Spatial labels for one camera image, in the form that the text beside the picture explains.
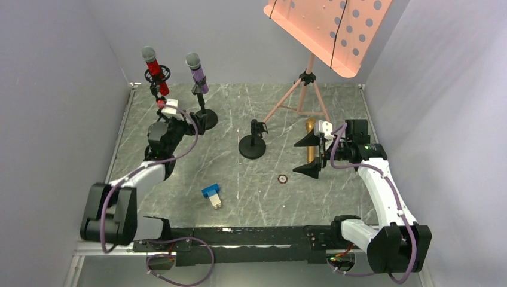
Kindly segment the black round-base fork mic stand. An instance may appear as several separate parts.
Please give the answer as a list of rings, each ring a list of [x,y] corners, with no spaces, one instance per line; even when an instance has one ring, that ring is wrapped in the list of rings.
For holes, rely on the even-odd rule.
[[[196,113],[200,119],[205,123],[204,128],[206,130],[210,130],[214,128],[218,123],[218,116],[215,111],[211,109],[207,109],[205,107],[205,101],[203,97],[203,88],[207,85],[206,76],[200,81],[196,81],[194,83],[194,87],[192,89],[192,94],[197,96],[198,104],[200,105],[200,110]]]

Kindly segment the purple glitter microphone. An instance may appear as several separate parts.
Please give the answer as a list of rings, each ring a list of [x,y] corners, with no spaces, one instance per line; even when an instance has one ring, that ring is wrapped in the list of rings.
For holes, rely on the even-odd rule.
[[[209,92],[207,79],[201,66],[201,59],[197,53],[190,52],[186,55],[185,63],[190,68],[194,82],[201,88],[203,94]]]

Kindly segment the red glitter microphone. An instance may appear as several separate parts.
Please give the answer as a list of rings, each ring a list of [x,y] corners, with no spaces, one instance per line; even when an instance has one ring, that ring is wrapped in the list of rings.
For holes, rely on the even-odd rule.
[[[148,77],[145,78],[151,83],[151,87],[155,91],[154,95],[158,96],[160,93],[161,96],[167,96],[169,94],[166,84],[167,77],[164,75],[163,67],[157,62],[155,50],[150,46],[145,46],[142,48],[141,55],[148,67]]]

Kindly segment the black round-base clip mic stand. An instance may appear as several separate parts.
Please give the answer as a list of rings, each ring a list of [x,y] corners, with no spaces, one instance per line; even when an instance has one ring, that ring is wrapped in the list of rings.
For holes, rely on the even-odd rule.
[[[251,133],[241,138],[238,145],[239,153],[244,158],[255,160],[264,155],[267,146],[262,138],[263,133],[268,133],[265,122],[252,119]]]

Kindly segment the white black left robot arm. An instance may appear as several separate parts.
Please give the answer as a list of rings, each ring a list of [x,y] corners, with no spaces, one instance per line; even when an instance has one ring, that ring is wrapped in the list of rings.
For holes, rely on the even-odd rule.
[[[168,219],[138,214],[145,192],[172,174],[175,150],[185,135],[202,135],[207,118],[190,113],[191,122],[160,115],[148,128],[148,146],[141,165],[131,174],[90,187],[80,227],[80,237],[89,242],[129,245],[132,242],[156,240],[165,244],[172,239]]]

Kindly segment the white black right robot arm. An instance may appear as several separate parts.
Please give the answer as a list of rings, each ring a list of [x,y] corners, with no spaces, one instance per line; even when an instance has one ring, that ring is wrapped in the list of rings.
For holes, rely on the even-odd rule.
[[[319,120],[295,147],[315,147],[314,159],[293,169],[317,179],[327,165],[354,169],[363,180],[378,218],[378,228],[364,223],[359,216],[339,215],[332,221],[330,238],[350,243],[364,251],[375,274],[402,273],[398,284],[410,273],[422,270],[432,233],[409,211],[390,172],[388,156],[380,143],[371,142],[368,121],[348,119],[335,128]]]

